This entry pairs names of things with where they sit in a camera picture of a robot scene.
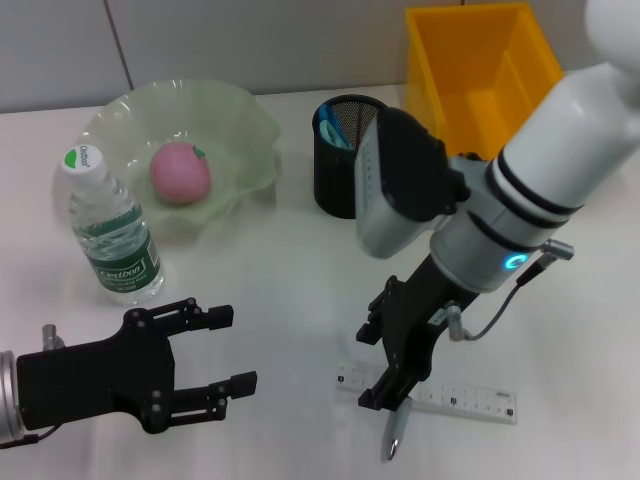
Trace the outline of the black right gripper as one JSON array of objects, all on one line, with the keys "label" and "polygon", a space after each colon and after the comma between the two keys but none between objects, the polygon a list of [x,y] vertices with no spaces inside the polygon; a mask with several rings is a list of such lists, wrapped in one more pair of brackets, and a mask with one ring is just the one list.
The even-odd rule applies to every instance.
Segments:
[{"label": "black right gripper", "polygon": [[389,367],[376,383],[358,398],[358,405],[371,410],[397,411],[414,387],[426,380],[405,370],[429,370],[438,337],[446,328],[436,314],[450,303],[466,309],[475,294],[449,280],[432,257],[427,257],[405,281],[392,275],[382,292],[369,304],[366,322],[356,341],[375,345],[382,338]]}]

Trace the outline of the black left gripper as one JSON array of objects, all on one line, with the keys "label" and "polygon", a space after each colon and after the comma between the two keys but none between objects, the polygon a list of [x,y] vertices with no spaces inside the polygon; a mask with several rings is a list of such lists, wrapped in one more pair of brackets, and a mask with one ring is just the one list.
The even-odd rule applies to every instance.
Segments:
[{"label": "black left gripper", "polygon": [[127,311],[121,328],[104,340],[19,356],[24,426],[37,430],[113,412],[133,416],[147,433],[223,421],[230,400],[255,394],[257,372],[173,391],[167,334],[229,328],[233,318],[231,305],[203,309],[187,298]]}]

